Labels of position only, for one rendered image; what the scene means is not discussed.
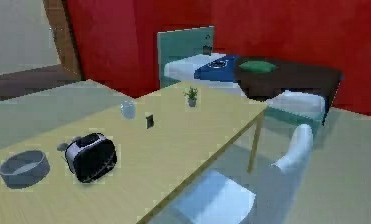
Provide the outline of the grey round bowl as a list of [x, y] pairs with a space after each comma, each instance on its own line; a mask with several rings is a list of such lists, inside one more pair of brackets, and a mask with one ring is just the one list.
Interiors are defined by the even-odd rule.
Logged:
[[47, 156], [40, 150], [28, 150], [12, 155], [0, 165], [0, 176], [11, 189], [30, 187], [50, 171]]

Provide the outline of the small green potted plant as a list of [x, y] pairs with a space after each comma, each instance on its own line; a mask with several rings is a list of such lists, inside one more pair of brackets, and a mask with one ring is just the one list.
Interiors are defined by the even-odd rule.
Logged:
[[189, 90], [184, 93], [184, 96], [187, 98], [188, 105], [190, 107], [195, 107], [197, 102], [198, 89], [192, 86], [189, 87]]

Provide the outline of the light wooden table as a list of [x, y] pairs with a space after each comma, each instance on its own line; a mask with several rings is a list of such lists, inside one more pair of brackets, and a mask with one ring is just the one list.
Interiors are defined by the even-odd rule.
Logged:
[[[11, 190], [0, 177], [0, 224], [147, 224], [251, 126], [266, 104], [201, 86], [189, 107], [181, 82], [140, 97], [136, 115], [118, 107], [84, 117], [0, 150], [0, 164], [26, 149], [46, 152], [51, 170], [39, 183]], [[147, 129], [146, 117], [154, 126]], [[117, 149], [116, 167], [85, 185], [69, 172], [58, 143], [100, 132]]]

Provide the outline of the silver round object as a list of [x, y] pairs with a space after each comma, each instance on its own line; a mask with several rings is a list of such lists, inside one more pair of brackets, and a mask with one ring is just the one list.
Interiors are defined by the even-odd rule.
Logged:
[[228, 64], [227, 60], [216, 60], [208, 64], [209, 68], [220, 69], [226, 67]]

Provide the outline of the teal bed with white mattress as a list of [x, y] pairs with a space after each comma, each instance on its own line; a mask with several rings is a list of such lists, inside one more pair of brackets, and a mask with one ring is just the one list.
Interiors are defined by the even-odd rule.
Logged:
[[[210, 40], [205, 39], [207, 34], [211, 36]], [[234, 55], [215, 53], [213, 37], [212, 26], [159, 32], [157, 48], [160, 84], [167, 87], [179, 81], [188, 81], [247, 97], [237, 80], [233, 83], [194, 78], [194, 72], [198, 68], [226, 55]], [[205, 44], [212, 46], [210, 56], [203, 54]], [[269, 105], [267, 115], [295, 125], [301, 123], [307, 123], [312, 127], [323, 125], [330, 110], [325, 109], [326, 103], [322, 96], [290, 90], [284, 90], [263, 102]]]

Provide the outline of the dark potted plant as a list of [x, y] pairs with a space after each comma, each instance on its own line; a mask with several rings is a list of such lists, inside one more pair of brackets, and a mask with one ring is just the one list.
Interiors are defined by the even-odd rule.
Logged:
[[[211, 39], [211, 36], [209, 34], [207, 34], [206, 37], [205, 37], [205, 39], [206, 40], [210, 40]], [[210, 56], [212, 54], [212, 46], [211, 45], [208, 45], [208, 44], [205, 44], [203, 46], [203, 54]]]

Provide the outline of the green pillow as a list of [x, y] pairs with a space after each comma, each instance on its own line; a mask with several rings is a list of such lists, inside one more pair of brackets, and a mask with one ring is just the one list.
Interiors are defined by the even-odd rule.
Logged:
[[274, 71], [277, 66], [266, 61], [247, 61], [239, 65], [239, 68], [254, 73], [269, 73]]

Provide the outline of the white chair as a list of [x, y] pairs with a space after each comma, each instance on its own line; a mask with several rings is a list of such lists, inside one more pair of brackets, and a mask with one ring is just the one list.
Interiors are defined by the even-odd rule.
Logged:
[[188, 224], [284, 224], [309, 165], [313, 130], [299, 125], [287, 153], [259, 173], [249, 190], [216, 170], [203, 175], [173, 209]]

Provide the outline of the black and silver toaster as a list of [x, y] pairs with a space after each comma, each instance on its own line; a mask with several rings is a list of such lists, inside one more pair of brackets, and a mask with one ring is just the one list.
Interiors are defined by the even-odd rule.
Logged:
[[64, 153], [69, 170], [81, 183], [98, 180], [117, 163], [115, 145], [102, 133], [75, 137], [70, 143], [59, 144], [57, 150]]

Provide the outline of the dark brown blanket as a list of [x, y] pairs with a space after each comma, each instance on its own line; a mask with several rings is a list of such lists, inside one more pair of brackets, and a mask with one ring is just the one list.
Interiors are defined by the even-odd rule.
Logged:
[[[246, 71], [240, 67], [249, 61], [265, 61], [276, 66], [267, 73]], [[328, 110], [341, 82], [342, 72], [330, 67], [317, 66], [261, 56], [239, 57], [235, 62], [234, 76], [248, 98], [265, 101], [284, 90], [305, 92], [322, 96]]]

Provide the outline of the brown wooden door frame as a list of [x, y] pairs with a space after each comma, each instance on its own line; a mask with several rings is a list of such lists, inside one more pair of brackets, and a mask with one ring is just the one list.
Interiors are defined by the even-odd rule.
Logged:
[[84, 80], [66, 0], [42, 0], [60, 63], [77, 80]]

